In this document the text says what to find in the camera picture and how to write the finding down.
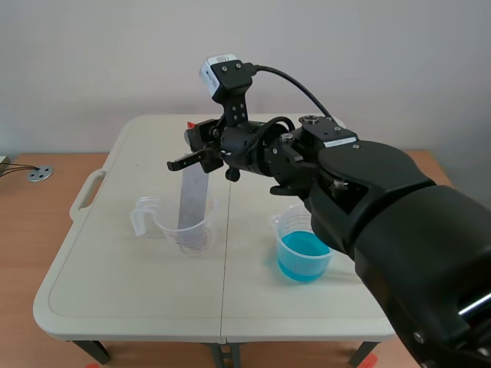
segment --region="red object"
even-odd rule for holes
[[[363,362],[358,366],[359,368],[373,368],[375,363],[378,362],[377,356],[374,354],[370,354],[367,356]]]

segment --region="black cable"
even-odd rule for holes
[[[271,119],[269,122],[262,124],[258,132],[254,135],[254,137],[249,142],[247,142],[247,144],[243,148],[230,155],[230,157],[235,158],[237,156],[246,153],[248,150],[252,148],[252,146],[254,146],[254,144],[259,140],[259,138],[261,138],[261,136],[263,136],[276,123],[285,123],[286,126],[288,127],[289,132],[295,130],[295,125],[289,118],[275,117],[274,119]]]
[[[322,106],[321,101],[319,101],[312,93],[310,90],[305,88],[303,84],[301,84],[298,80],[294,79],[293,77],[290,77],[288,74],[279,71],[278,69],[275,69],[273,67],[265,67],[264,65],[254,65],[254,68],[257,71],[267,71],[269,73],[276,74],[282,78],[285,78],[288,82],[294,84],[299,90],[301,90],[304,94],[307,95],[308,98],[311,99],[311,101],[315,104],[315,106],[318,107],[318,109],[326,116],[332,118],[332,115],[329,113],[329,111]]]
[[[0,175],[0,178],[2,178],[2,177],[3,177],[3,176],[5,176],[5,175],[8,175],[8,174],[10,174],[10,173],[15,173],[16,171],[24,171],[24,170],[32,170],[32,168],[30,168],[30,167],[18,167],[18,168],[16,168],[16,169],[10,169],[10,170],[6,169],[6,170],[2,170],[2,171],[0,171],[0,174],[1,174],[1,175]]]

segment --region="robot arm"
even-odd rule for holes
[[[324,114],[249,121],[245,93],[257,71],[272,71],[303,90]],[[359,140],[334,122],[299,82],[233,55],[201,70],[218,120],[186,131],[193,153],[170,170],[227,164],[273,176],[277,196],[298,196],[314,233],[355,262],[358,276],[404,345],[424,367],[491,367],[491,212],[427,178],[402,151]]]

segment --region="measuring cup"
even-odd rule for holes
[[[278,265],[289,278],[313,281],[324,274],[332,252],[315,236],[310,213],[303,205],[288,207],[272,218]]]
[[[135,234],[140,236],[147,232],[145,215],[149,215],[171,244],[179,246],[187,255],[201,254],[216,239],[214,215],[218,208],[216,199],[207,197],[203,213],[186,213],[189,209],[203,207],[202,201],[196,199],[196,206],[193,206],[188,199],[186,208],[181,209],[178,192],[161,197],[142,197],[137,200],[136,208],[130,214]]]

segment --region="metal bolt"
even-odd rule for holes
[[[333,184],[335,188],[345,188],[348,185],[347,182],[341,179],[334,179]]]
[[[282,142],[287,142],[289,140],[293,139],[293,134],[290,133],[284,133],[282,134]]]
[[[421,332],[413,333],[413,337],[417,343],[424,343],[424,337],[423,337],[423,334]]]
[[[319,118],[315,115],[305,115],[304,117],[301,117],[300,119],[305,121],[307,124],[315,124],[319,120]]]
[[[485,357],[489,357],[489,350],[487,350],[485,347],[480,347],[477,352]]]
[[[427,362],[421,363],[420,364],[421,368],[436,368],[435,362],[432,360],[428,360]]]

